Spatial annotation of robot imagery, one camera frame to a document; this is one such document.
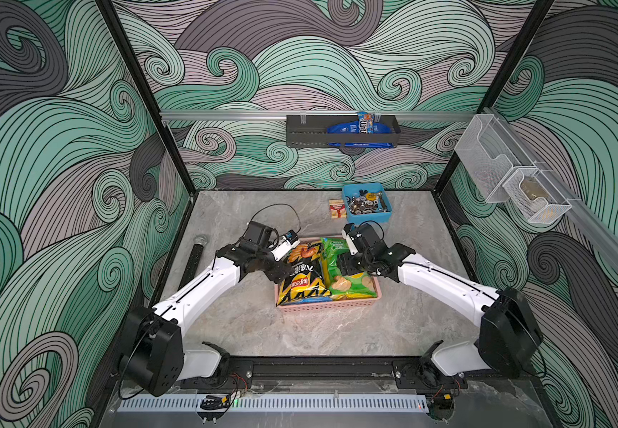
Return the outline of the green chips bag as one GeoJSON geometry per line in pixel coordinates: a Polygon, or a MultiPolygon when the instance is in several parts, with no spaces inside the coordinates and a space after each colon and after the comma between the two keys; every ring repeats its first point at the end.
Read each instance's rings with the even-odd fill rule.
{"type": "Polygon", "coordinates": [[[321,267],[333,301],[375,299],[375,280],[352,260],[346,240],[321,238],[321,267]]]}

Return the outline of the black yellow chips bag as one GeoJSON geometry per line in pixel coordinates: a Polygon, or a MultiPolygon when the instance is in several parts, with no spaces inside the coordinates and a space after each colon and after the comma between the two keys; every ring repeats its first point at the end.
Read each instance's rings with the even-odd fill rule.
{"type": "Polygon", "coordinates": [[[287,256],[290,273],[279,285],[277,306],[292,306],[332,301],[322,269],[322,242],[298,244],[287,256]]]}

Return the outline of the pink plastic basket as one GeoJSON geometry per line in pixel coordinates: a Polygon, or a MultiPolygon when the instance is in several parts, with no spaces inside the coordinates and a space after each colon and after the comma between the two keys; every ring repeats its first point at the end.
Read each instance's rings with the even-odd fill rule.
{"type": "MultiPolygon", "coordinates": [[[[302,238],[299,243],[310,242],[310,241],[318,241],[321,238],[302,238]]],[[[279,285],[275,285],[275,300],[276,307],[285,313],[289,312],[305,312],[305,311],[315,311],[315,310],[335,310],[335,309],[344,309],[344,308],[354,308],[354,307],[369,307],[374,304],[375,301],[379,300],[382,297],[382,292],[380,289],[380,284],[378,280],[373,277],[375,280],[376,290],[378,292],[378,297],[375,299],[362,299],[362,300],[347,300],[347,301],[328,301],[328,302],[319,302],[319,303],[311,303],[311,304],[299,304],[292,306],[277,306],[277,296],[279,291],[279,285]]]]}

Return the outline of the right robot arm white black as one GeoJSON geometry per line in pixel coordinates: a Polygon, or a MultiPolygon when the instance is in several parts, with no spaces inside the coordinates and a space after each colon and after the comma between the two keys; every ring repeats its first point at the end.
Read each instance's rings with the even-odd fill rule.
{"type": "Polygon", "coordinates": [[[439,267],[404,244],[387,245],[371,222],[344,226],[352,271],[408,285],[457,311],[479,328],[473,341],[434,343],[420,358],[423,376],[438,385],[461,374],[491,370],[518,378],[532,366],[543,334],[526,296],[515,288],[497,290],[439,267]]]}

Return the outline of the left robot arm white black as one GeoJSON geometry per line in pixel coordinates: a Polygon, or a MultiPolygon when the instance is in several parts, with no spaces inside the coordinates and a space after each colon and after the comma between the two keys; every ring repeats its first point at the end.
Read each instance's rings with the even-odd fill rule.
{"type": "Polygon", "coordinates": [[[131,311],[120,337],[120,379],[159,397],[180,381],[220,377],[225,350],[213,344],[186,350],[189,329],[248,274],[261,271],[273,283],[289,276],[292,267],[284,258],[298,244],[294,230],[281,235],[251,221],[235,243],[221,247],[211,265],[182,289],[150,308],[131,311]]]}

